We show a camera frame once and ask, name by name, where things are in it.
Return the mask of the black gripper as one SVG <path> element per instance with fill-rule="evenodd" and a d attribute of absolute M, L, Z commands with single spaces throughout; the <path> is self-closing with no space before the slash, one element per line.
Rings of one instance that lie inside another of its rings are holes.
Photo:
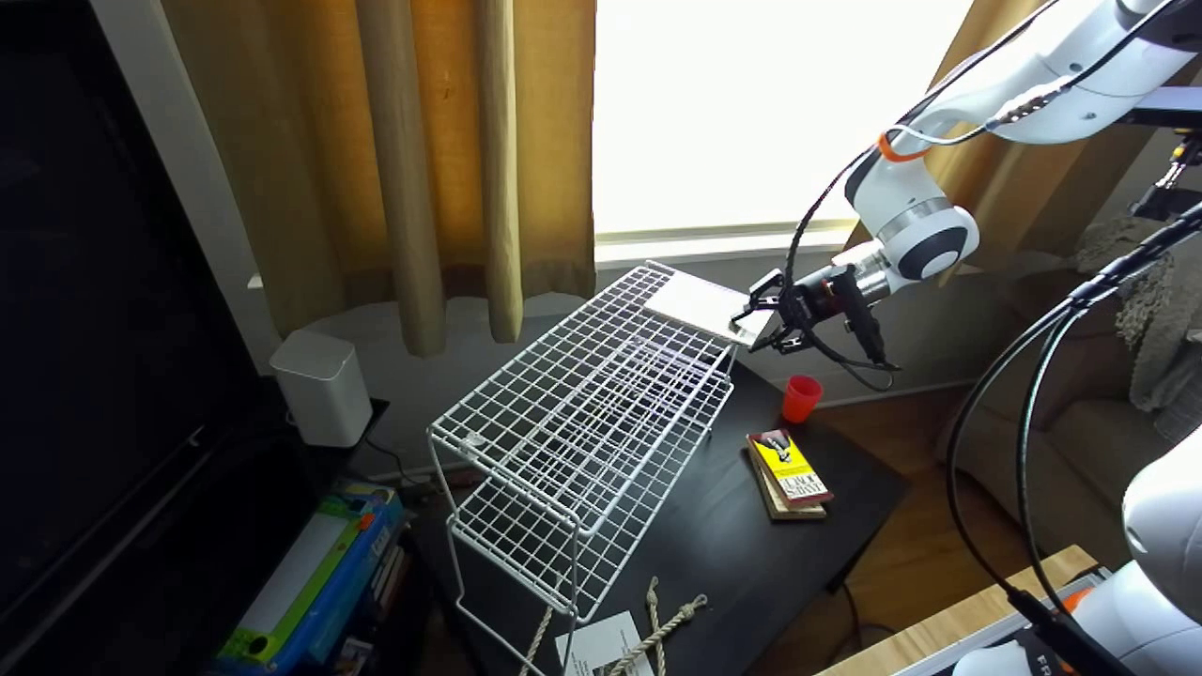
<path fill-rule="evenodd" d="M 856 265 L 829 265 L 798 283 L 761 278 L 746 290 L 738 320 L 754 311 L 785 316 L 780 327 L 770 327 L 754 350 L 801 352 L 815 345 L 819 323 L 840 316 L 856 336 L 877 332 L 872 302 L 885 290 L 884 275 L 860 271 Z"/>

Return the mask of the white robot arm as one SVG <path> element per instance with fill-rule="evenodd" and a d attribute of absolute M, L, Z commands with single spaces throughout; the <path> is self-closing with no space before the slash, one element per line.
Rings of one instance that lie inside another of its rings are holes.
<path fill-rule="evenodd" d="M 975 137 L 1017 146 L 1088 139 L 1197 58 L 1197 23 L 1202 0 L 1039 0 L 839 174 L 869 242 L 810 275 L 785 253 L 728 327 L 765 311 L 770 323 L 753 345 L 791 352 L 815 345 L 821 320 L 845 316 L 860 350 L 884 366 L 869 305 L 938 278 L 980 245 L 975 217 L 930 176 L 927 152 Z"/>

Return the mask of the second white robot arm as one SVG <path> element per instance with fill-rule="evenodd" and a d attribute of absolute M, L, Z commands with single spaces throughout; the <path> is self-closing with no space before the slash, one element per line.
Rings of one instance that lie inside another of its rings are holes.
<path fill-rule="evenodd" d="M 1131 560 L 1071 611 L 954 660 L 954 676 L 1202 676 L 1202 429 L 1123 494 Z"/>

